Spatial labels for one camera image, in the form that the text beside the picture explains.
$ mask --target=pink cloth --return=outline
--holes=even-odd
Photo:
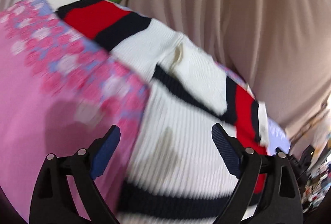
[[[46,155],[72,155],[115,124],[120,143],[96,180],[114,210],[148,87],[60,21],[45,0],[24,0],[0,13],[0,43],[0,186],[11,204],[29,221]],[[87,217],[77,190],[73,198]]]

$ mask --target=beige curtain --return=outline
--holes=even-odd
[[[237,71],[294,135],[331,89],[331,0],[127,0]]]
[[[291,154],[294,155],[297,159],[301,158],[302,153],[311,145],[314,149],[314,155],[312,157],[312,167],[318,160],[323,149],[325,148],[328,142],[328,136],[331,131],[331,113],[327,112],[325,117],[317,122],[312,128],[310,128],[304,135],[295,143],[291,149]]]

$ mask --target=light blue fabric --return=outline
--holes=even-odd
[[[276,154],[276,148],[279,147],[284,153],[290,151],[290,141],[286,137],[282,128],[272,119],[268,118],[269,146],[268,155]]]

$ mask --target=clothing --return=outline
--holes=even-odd
[[[331,0],[127,0],[240,74],[291,138],[331,91]]]
[[[99,45],[151,87],[120,195],[119,220],[126,223],[131,214],[160,221],[215,218],[228,201],[237,178],[229,173],[213,144],[211,128],[221,122],[244,147],[266,155],[265,105],[237,85],[186,36],[159,21],[150,19],[146,29],[121,38],[107,32],[125,19],[125,15],[114,19],[112,13],[118,18],[120,13],[128,16],[127,10],[104,0],[64,2],[66,5],[55,4],[53,8],[66,23],[96,41],[95,36],[105,33],[97,41]],[[101,20],[107,22],[99,27]],[[124,25],[126,33],[136,29],[135,25]],[[109,45],[112,39],[121,41]],[[264,179],[260,175],[252,205],[258,201]]]
[[[47,154],[74,154],[115,124],[120,143],[95,183],[111,210],[123,182],[149,89],[130,69],[63,23],[46,0],[0,13],[0,185],[29,221]],[[69,178],[78,212],[88,217]]]
[[[217,122],[177,80],[156,67],[121,191],[121,223],[215,220],[238,182],[211,139]],[[229,136],[241,141],[233,126],[221,124]]]
[[[160,63],[166,71],[174,73],[194,98],[203,100],[209,109],[222,116],[222,121],[255,136],[262,146],[268,145],[264,103],[255,101],[182,33],[105,0],[68,0],[66,5],[54,5],[53,9],[66,23],[94,38],[146,81],[151,80],[156,64]],[[128,16],[137,19],[127,23]]]
[[[269,145],[268,155],[277,154],[276,148],[279,147],[284,153],[289,153],[291,143],[287,139],[285,132],[272,119],[268,118]]]

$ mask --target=floral pattern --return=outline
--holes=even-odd
[[[14,38],[13,56],[24,56],[24,65],[42,79],[41,92],[55,95],[70,89],[100,110],[117,115],[118,120],[137,125],[139,120],[125,116],[122,104],[130,110],[143,110],[148,87],[137,75],[117,62],[92,41],[63,23],[45,0],[23,0],[0,13],[6,38]]]

